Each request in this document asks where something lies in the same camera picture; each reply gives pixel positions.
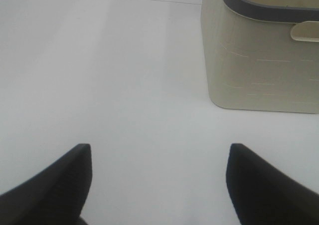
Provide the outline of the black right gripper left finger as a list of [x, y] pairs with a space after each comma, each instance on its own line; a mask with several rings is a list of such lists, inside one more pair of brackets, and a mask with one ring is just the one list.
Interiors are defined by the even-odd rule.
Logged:
[[34, 177], [0, 196], [2, 225], [85, 225], [92, 183], [89, 144], [78, 144]]

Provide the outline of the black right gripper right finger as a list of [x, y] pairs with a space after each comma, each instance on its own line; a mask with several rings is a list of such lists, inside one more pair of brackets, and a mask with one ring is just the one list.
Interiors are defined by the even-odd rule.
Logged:
[[317, 225], [319, 195], [243, 144], [232, 144], [226, 186], [242, 225]]

